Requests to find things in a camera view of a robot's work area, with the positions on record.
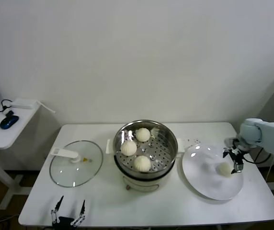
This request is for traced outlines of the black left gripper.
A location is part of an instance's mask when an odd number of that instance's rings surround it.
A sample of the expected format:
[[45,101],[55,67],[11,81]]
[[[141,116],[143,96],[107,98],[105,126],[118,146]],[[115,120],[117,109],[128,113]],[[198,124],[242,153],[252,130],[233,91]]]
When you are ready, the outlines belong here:
[[59,217],[58,211],[63,201],[64,196],[57,202],[54,209],[51,210],[51,217],[54,230],[75,230],[75,226],[79,226],[86,218],[85,216],[85,200],[83,201],[79,216],[74,218]]

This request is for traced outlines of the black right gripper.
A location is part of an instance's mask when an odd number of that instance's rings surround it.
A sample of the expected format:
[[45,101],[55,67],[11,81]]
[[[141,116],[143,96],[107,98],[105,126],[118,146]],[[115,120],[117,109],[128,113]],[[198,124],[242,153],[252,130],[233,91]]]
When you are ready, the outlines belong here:
[[223,158],[225,158],[228,155],[231,155],[231,158],[234,162],[233,170],[231,171],[231,174],[242,172],[242,170],[243,170],[243,152],[244,152],[244,148],[239,143],[232,144],[231,149],[224,148]]

